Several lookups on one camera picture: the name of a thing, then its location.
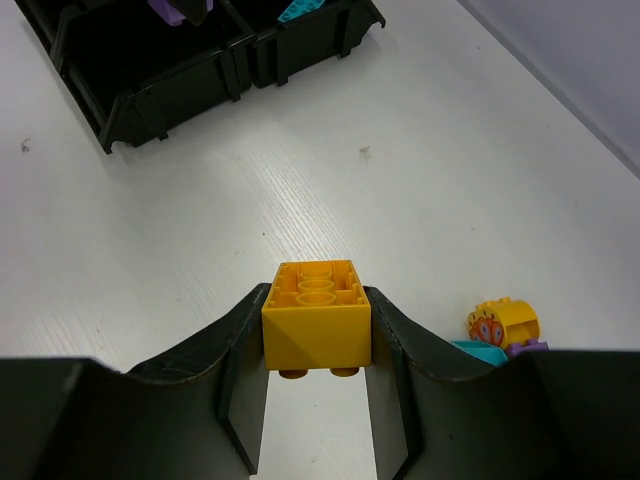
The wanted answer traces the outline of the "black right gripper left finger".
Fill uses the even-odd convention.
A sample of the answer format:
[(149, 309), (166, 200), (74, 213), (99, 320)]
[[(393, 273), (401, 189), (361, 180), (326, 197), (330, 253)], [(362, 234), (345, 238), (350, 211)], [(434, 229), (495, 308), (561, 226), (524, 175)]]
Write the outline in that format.
[(269, 375), (255, 286), (227, 314), (119, 372), (91, 358), (1, 362), (5, 479), (246, 479)]

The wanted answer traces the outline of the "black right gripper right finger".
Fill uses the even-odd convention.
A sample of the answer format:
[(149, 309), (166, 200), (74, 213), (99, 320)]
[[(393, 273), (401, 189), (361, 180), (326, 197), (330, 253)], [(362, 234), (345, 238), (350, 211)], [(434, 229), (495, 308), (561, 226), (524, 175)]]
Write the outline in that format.
[(381, 479), (635, 479), (639, 356), (551, 350), (500, 366), (371, 305), (365, 371)]

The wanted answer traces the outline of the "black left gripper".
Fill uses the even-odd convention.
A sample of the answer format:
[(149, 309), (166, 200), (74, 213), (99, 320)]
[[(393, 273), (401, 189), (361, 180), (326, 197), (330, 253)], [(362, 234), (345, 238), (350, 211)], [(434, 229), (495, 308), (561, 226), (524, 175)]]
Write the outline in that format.
[(201, 25), (210, 11), (207, 0), (169, 0), (169, 4), (193, 25)]

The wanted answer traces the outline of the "purple 2x4 lego brick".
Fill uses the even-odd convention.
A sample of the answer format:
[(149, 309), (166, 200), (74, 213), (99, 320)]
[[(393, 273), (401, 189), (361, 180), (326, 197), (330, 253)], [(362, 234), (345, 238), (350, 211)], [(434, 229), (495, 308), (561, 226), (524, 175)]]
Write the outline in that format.
[[(207, 0), (207, 1), (211, 11), (213, 8), (214, 1), (213, 0)], [(184, 21), (189, 22), (169, 4), (169, 0), (148, 0), (147, 4), (152, 8), (152, 10), (157, 15), (159, 15), (170, 26), (179, 26)]]

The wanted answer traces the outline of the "teal 2x4 lego brick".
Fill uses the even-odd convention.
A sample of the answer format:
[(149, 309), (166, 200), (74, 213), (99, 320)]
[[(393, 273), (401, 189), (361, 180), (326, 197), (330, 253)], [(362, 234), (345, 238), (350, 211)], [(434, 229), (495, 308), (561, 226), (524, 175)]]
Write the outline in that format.
[(324, 5), (324, 0), (292, 0), (279, 15), (279, 23), (287, 23), (307, 13), (313, 12)]

